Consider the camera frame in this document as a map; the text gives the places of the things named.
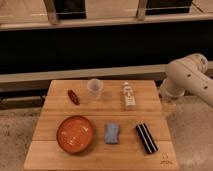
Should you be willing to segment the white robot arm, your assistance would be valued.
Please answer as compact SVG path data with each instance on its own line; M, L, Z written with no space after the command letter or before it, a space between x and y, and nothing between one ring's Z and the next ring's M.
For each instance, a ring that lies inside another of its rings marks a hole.
M165 67L160 96L165 100L178 99L189 91L213 108L213 79L205 75L207 69L208 60L200 53L171 61Z

